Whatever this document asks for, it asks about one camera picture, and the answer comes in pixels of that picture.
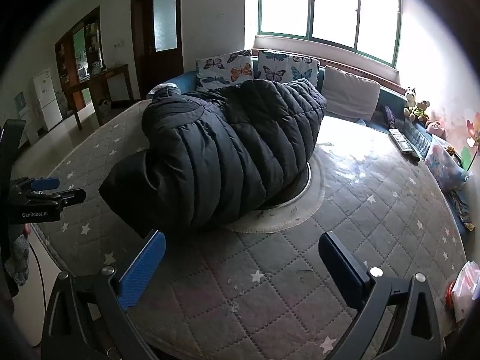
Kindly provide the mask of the grey gloved left hand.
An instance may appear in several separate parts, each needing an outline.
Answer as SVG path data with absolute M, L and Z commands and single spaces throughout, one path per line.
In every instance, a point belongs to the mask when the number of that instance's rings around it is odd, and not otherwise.
M 7 240 L 1 247 L 2 263 L 17 286 L 24 286 L 29 278 L 29 239 L 24 224 L 7 228 Z

